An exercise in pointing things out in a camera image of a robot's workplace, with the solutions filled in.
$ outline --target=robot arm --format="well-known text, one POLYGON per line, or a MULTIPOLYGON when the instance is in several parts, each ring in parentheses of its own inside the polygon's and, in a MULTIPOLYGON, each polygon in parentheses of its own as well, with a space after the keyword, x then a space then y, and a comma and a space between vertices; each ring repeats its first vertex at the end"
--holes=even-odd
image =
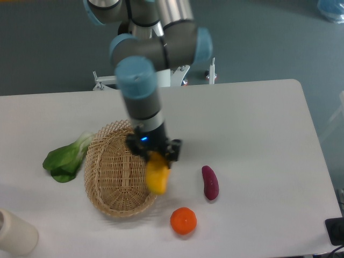
POLYGON ((98 24, 130 20, 141 27, 158 22, 163 36, 140 40, 124 33, 110 44, 110 61, 116 68, 134 134, 126 143, 131 152, 149 159, 156 151, 169 164, 178 160, 181 140, 166 136, 157 93, 155 71, 206 61, 212 55, 207 29, 194 22, 189 0, 84 0, 90 18, 98 24))

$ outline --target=white bottle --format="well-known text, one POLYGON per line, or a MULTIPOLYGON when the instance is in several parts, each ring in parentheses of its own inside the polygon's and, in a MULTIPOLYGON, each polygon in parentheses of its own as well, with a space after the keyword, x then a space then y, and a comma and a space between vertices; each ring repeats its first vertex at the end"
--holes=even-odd
POLYGON ((0 249, 14 255, 30 253, 38 242, 38 231, 30 223, 0 208, 0 249))

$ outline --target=woven basket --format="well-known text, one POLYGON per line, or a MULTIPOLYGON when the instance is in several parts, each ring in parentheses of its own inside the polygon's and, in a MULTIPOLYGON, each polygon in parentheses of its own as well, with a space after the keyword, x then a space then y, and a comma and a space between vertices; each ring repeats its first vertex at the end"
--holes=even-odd
POLYGON ((156 199, 145 183, 144 160, 125 145, 132 132, 127 120, 107 125, 96 134, 86 155, 87 195, 96 208, 115 218, 138 214, 156 199))

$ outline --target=yellow pepper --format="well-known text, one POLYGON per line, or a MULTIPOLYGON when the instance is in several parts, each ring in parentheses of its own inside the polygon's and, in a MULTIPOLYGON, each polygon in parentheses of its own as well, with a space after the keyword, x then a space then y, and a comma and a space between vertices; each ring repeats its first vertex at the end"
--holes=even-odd
POLYGON ((170 169, 166 159, 158 152, 152 152, 146 165, 146 184, 148 189, 156 194, 166 192, 170 169))

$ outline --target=vegetable leaf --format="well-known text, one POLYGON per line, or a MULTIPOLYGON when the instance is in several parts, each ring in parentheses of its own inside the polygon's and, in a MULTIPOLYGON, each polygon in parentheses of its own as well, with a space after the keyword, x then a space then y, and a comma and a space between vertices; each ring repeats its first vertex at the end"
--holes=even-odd
POLYGON ((60 183, 73 180, 94 136, 93 133, 84 132, 72 144, 49 152, 43 168, 49 170, 51 176, 60 183))

